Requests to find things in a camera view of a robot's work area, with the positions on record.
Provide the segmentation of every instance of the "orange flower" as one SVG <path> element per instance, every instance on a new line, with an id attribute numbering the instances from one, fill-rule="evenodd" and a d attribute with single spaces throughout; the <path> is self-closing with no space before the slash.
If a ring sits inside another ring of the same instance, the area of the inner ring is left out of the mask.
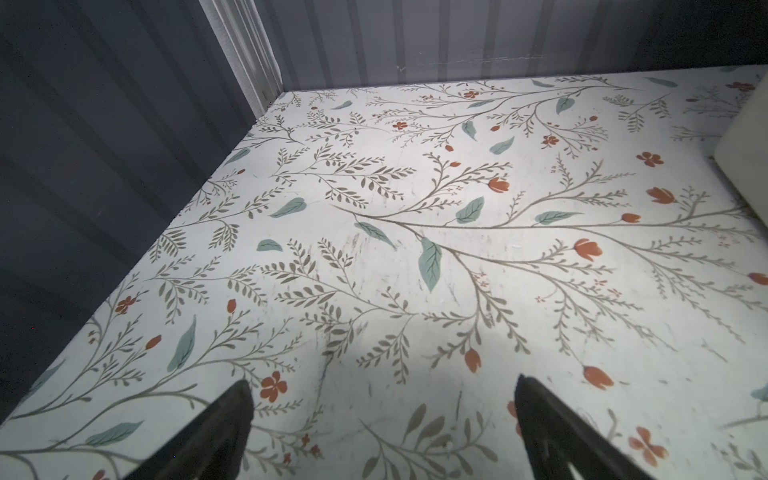
<path id="1" fill-rule="evenodd" d="M 656 167 L 664 163 L 661 160 L 661 156 L 652 154 L 650 151 L 645 151 L 642 155 L 635 155 L 635 157 L 642 160 L 648 167 Z"/>
<path id="2" fill-rule="evenodd" d="M 650 443 L 650 432 L 648 429 L 637 427 L 637 434 L 642 441 L 635 437 L 630 437 L 629 446 L 634 450 L 642 450 L 643 458 L 648 462 L 648 465 L 655 467 L 657 465 L 656 457 L 666 458 L 669 455 L 666 448 Z"/>
<path id="3" fill-rule="evenodd" d="M 150 349 L 150 348 L 152 348 L 153 346 L 155 346 L 155 345 L 157 345 L 158 343 L 160 343 L 160 341 L 161 341 L 162 339 L 163 339 L 163 336 L 162 336 L 162 335 L 158 335 L 158 336 L 154 337 L 152 340 L 150 340 L 149 342 L 147 342 L 147 345 L 146 345 L 146 349 L 147 349 L 147 350 L 149 350 L 149 349 Z"/>
<path id="4" fill-rule="evenodd" d="M 126 296 L 125 300 L 118 302 L 118 307 L 114 309 L 115 312 L 125 315 L 128 312 L 128 307 L 136 303 L 136 297 Z"/>
<path id="5" fill-rule="evenodd" d="M 768 276 L 765 273 L 750 273 L 747 275 L 750 280 L 760 285 L 768 285 Z"/>
<path id="6" fill-rule="evenodd" d="M 755 89 L 755 86 L 752 84 L 743 84 L 740 81 L 735 81 L 732 84 L 726 84 L 726 87 L 728 88 L 738 88 L 739 91 L 743 93 L 747 93 L 748 91 L 752 91 Z"/>
<path id="7" fill-rule="evenodd" d="M 501 178 L 496 177 L 488 182 L 488 186 L 497 194 L 504 193 L 509 190 L 509 184 L 503 181 Z"/>
<path id="8" fill-rule="evenodd" d="M 627 223 L 637 223 L 640 221 L 640 215 L 624 214 L 621 216 L 621 219 Z"/>
<path id="9" fill-rule="evenodd" d="M 518 410 L 515 407 L 514 402 L 510 402 L 507 404 L 507 410 L 509 410 L 509 415 L 512 415 L 515 418 L 518 418 Z M 515 431 L 520 435 L 520 438 L 523 438 L 523 432 L 520 430 L 520 422 L 518 422 L 517 426 L 515 426 Z"/>
<path id="10" fill-rule="evenodd" d="M 666 188 L 653 187 L 650 190 L 646 190 L 645 193 L 651 195 L 656 200 L 653 200 L 656 204 L 672 204 L 674 202 L 674 195 Z"/>
<path id="11" fill-rule="evenodd" d="M 266 377 L 261 381 L 261 386 L 264 390 L 261 391 L 261 398 L 269 399 L 270 403 L 275 403 L 277 400 L 277 393 L 285 393 L 288 391 L 288 384 L 285 380 L 280 381 L 280 372 L 272 372 L 271 377 Z"/>
<path id="12" fill-rule="evenodd" d="M 589 241 L 587 238 L 582 238 L 576 244 L 574 245 L 574 250 L 576 250 L 576 253 L 582 258 L 585 258 L 591 262 L 592 257 L 599 257 L 603 254 L 603 250 L 598 247 L 598 244 L 595 242 Z"/>
<path id="13" fill-rule="evenodd" d="M 469 349 L 469 351 L 464 355 L 464 361 L 467 362 L 469 371 L 472 373 L 477 372 L 478 368 L 482 366 L 482 362 L 480 361 L 480 354 L 477 353 L 477 351 L 474 349 Z"/>
<path id="14" fill-rule="evenodd" d="M 600 390 L 605 390 L 607 386 L 614 386 L 614 381 L 611 377 L 596 366 L 585 366 L 584 378 Z"/>

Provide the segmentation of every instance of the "dark gray wall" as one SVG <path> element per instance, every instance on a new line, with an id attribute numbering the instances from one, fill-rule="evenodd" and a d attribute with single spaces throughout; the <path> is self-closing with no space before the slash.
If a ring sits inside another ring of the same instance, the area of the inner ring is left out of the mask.
<path id="1" fill-rule="evenodd" d="M 255 0 L 286 90 L 766 61 L 760 0 Z"/>
<path id="2" fill-rule="evenodd" d="M 0 2 L 0 106 L 4 418 L 255 119 L 198 0 Z"/>

